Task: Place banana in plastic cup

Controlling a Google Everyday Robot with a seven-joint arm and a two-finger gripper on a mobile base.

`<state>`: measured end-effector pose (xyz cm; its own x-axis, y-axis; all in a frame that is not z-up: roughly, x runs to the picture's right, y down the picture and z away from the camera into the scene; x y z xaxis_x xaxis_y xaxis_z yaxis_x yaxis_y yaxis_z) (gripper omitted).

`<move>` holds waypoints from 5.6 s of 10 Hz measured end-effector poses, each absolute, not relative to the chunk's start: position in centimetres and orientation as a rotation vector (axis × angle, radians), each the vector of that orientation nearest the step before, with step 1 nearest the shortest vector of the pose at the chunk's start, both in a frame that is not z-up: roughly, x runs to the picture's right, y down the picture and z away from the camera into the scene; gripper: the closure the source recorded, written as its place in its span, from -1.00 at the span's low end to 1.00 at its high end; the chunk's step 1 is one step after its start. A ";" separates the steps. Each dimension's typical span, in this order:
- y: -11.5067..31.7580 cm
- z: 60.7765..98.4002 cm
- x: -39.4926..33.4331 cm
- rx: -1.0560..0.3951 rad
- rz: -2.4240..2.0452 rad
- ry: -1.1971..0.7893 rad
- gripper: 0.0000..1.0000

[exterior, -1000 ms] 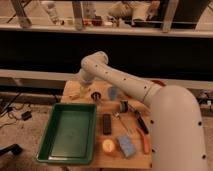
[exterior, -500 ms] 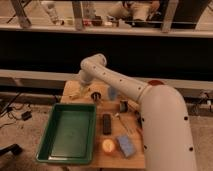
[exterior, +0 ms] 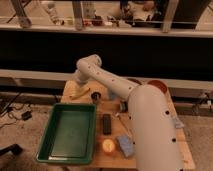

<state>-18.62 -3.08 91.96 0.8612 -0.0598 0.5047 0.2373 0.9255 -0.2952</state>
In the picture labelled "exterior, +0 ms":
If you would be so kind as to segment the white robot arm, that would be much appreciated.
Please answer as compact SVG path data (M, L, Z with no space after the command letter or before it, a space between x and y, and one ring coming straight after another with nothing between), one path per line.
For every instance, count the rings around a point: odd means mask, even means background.
M75 80L92 78L128 104L138 171L183 171L183 157L164 93L150 84L137 84L101 68L98 55L76 63Z

